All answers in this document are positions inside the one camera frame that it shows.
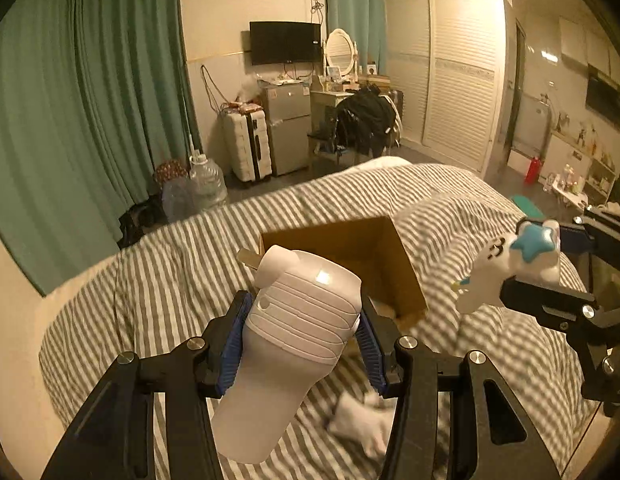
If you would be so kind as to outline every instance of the white wardrobe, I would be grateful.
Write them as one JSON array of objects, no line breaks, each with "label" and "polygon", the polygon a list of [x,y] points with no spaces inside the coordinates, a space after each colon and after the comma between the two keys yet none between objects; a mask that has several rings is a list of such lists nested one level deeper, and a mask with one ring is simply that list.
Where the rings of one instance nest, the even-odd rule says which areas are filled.
[{"label": "white wardrobe", "polygon": [[503,0],[385,0],[403,142],[484,176],[504,94]]}]

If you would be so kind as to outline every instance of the television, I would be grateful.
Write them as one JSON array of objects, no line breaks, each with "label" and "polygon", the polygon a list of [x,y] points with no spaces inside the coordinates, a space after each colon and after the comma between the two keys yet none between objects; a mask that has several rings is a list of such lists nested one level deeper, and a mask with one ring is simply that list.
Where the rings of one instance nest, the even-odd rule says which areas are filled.
[{"label": "television", "polygon": [[304,22],[250,22],[253,65],[318,62],[321,26]]},{"label": "television", "polygon": [[601,114],[620,130],[620,91],[590,72],[587,80],[586,107]]}]

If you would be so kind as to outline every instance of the white stuffed animal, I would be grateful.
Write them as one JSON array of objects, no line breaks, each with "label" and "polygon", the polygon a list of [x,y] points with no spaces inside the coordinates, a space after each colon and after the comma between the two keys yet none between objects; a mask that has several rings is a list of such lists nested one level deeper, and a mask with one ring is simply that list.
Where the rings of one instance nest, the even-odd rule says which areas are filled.
[{"label": "white stuffed animal", "polygon": [[511,276],[557,284],[559,256],[557,221],[546,220],[542,226],[524,222],[518,235],[505,233],[490,240],[478,252],[470,277],[453,283],[453,290],[459,293],[456,310],[471,314],[483,304],[503,307],[501,286]]}]

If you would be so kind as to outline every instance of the metal screw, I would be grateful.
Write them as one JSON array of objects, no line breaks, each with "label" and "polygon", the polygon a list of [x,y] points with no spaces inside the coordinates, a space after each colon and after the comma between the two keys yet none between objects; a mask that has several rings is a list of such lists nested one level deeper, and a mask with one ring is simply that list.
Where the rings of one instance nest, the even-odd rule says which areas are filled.
[{"label": "metal screw", "polygon": [[603,359],[603,372],[605,372],[605,375],[612,375],[614,373],[614,367],[607,357]]},{"label": "metal screw", "polygon": [[419,342],[413,338],[411,335],[404,335],[399,339],[399,344],[403,348],[407,348],[408,350],[411,348],[416,348]]},{"label": "metal screw", "polygon": [[205,346],[205,340],[202,337],[193,337],[187,340],[186,345],[190,350],[200,350]]},{"label": "metal screw", "polygon": [[583,316],[587,317],[587,319],[592,319],[594,317],[594,309],[590,305],[583,305]]},{"label": "metal screw", "polygon": [[132,361],[135,360],[135,353],[134,352],[121,352],[118,356],[117,356],[117,363],[119,363],[120,365],[127,365],[130,364]]},{"label": "metal screw", "polygon": [[470,361],[474,364],[482,365],[485,362],[485,354],[479,350],[472,350],[470,352]]}]

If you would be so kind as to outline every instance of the green curtain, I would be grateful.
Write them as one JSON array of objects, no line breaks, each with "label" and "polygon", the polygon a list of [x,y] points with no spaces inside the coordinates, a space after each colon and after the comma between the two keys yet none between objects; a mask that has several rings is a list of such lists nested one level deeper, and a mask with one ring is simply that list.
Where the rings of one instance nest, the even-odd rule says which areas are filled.
[{"label": "green curtain", "polygon": [[385,0],[328,0],[328,28],[345,30],[357,42],[360,64],[374,60],[385,73]]},{"label": "green curtain", "polygon": [[0,23],[0,237],[48,293],[186,159],[178,0],[17,0]]}]

